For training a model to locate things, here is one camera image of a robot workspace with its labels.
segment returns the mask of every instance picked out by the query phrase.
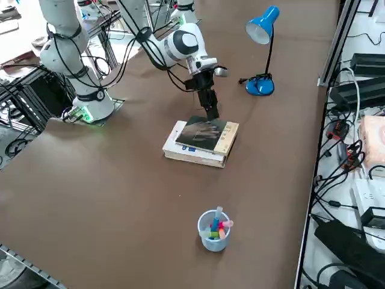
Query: marker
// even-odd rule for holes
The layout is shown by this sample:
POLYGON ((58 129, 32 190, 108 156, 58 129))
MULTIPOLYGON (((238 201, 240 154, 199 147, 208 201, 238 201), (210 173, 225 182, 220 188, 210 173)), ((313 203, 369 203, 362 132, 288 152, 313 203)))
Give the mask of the marker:
POLYGON ((222 222, 222 226, 224 227, 232 227, 234 225, 234 222, 233 221, 225 221, 225 222, 222 222))
POLYGON ((200 231, 199 236, 201 238, 205 238, 205 239, 207 239, 207 238, 212 238, 212 239, 220 238, 219 232, 210 232, 208 230, 200 231))
POLYGON ((226 233, 224 232, 224 229, 219 229, 219 237, 221 239, 225 239, 226 238, 226 233))
POLYGON ((219 218, 221 217, 223 208, 217 206, 217 210, 215 212, 214 220, 212 221, 211 232, 217 232, 219 227, 219 218))
POLYGON ((234 222, 233 221, 225 221, 225 222, 219 222, 219 226, 218 228, 220 229, 223 229, 224 227, 227 227, 227 228, 230 228, 234 225, 234 222))

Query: brown table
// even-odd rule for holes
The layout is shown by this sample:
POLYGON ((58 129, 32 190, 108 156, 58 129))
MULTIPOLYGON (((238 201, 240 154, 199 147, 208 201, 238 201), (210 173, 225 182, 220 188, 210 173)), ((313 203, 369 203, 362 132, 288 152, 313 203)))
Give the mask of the brown table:
MULTIPOLYGON (((106 126, 50 121, 0 174, 1 242, 69 288, 292 288, 316 157, 316 86, 335 28, 333 0, 199 0, 221 117, 240 132, 225 169, 165 159, 177 120, 197 110, 143 53, 110 90, 125 98, 106 126), (280 7, 271 61, 276 91, 248 95, 267 46, 244 24, 280 7), (199 215, 222 205, 228 248, 200 244, 199 215)), ((187 74, 181 67, 173 69, 187 74)))

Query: book cover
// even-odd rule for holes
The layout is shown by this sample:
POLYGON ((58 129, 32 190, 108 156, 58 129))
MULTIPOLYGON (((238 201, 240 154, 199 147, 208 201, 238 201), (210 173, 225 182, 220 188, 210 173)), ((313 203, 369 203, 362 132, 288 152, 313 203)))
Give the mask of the book cover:
POLYGON ((165 157, 172 158, 174 160, 189 161, 192 163, 206 164, 215 167, 224 167, 226 157, 223 155, 214 154, 212 152, 202 151, 200 149, 191 148, 182 144, 177 144, 175 140, 178 138, 180 133, 187 122, 179 120, 165 144, 163 145, 163 151, 165 157))
POLYGON ((205 117, 192 116, 182 130, 176 143, 191 146, 215 154, 227 155, 233 145, 238 123, 205 117))

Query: white robotic arm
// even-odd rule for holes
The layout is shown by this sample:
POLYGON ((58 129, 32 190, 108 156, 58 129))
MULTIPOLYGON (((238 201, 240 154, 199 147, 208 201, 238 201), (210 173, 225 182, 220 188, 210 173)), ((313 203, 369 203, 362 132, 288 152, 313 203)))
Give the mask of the white robotic arm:
MULTIPOLYGON (((179 0, 178 3, 193 0, 179 0)), ((120 12, 127 26, 136 36, 155 67, 168 70, 180 60, 186 60, 192 79, 185 82, 186 91, 197 91, 201 106, 209 120, 219 117, 217 97, 211 89, 217 59, 206 52, 202 33, 195 23, 186 23, 161 41, 157 40, 149 27, 142 27, 144 0, 117 0, 120 12)))
POLYGON ((83 65, 81 54, 88 45, 88 34, 76 16, 73 0, 39 0, 44 18, 55 34, 40 53, 42 63, 51 71, 65 75, 76 91, 73 105, 86 113, 87 122, 104 119, 114 111, 114 103, 94 71, 83 65))
MULTIPOLYGON (((73 104, 85 108, 90 121, 108 117, 113 112, 113 102, 93 70, 83 65, 80 59, 87 48, 88 35, 78 22, 73 0, 39 1, 45 19, 55 27, 55 33, 49 33, 51 39, 42 49, 42 63, 68 77, 77 93, 73 104)), ((117 3, 124 21, 154 66, 169 70, 178 61, 186 60, 192 79, 185 81, 185 91, 198 92, 200 104, 209 120, 219 117, 217 97, 211 89, 217 59, 208 57, 198 26, 194 23, 183 24, 159 41, 150 28, 141 25, 144 0, 117 0, 117 3)))

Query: clear plastic cup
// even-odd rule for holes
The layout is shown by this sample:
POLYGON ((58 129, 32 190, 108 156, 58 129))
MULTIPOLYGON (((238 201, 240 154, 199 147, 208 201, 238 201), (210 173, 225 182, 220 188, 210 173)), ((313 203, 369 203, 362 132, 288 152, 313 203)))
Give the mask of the clear plastic cup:
MULTIPOLYGON (((212 223, 214 216, 215 216, 216 210, 209 210, 207 212, 204 212, 198 219, 198 233, 199 236, 201 236, 201 232, 205 231, 208 226, 212 223)), ((229 221, 229 217, 222 212, 219 221, 229 221)), ((204 247, 212 252, 219 252, 222 251, 224 248, 226 248, 227 244, 229 244, 229 237, 230 237, 230 231, 231 228, 224 228, 224 231, 226 233, 225 239, 217 239, 217 240, 211 240, 208 238, 201 237, 202 244, 204 247)))

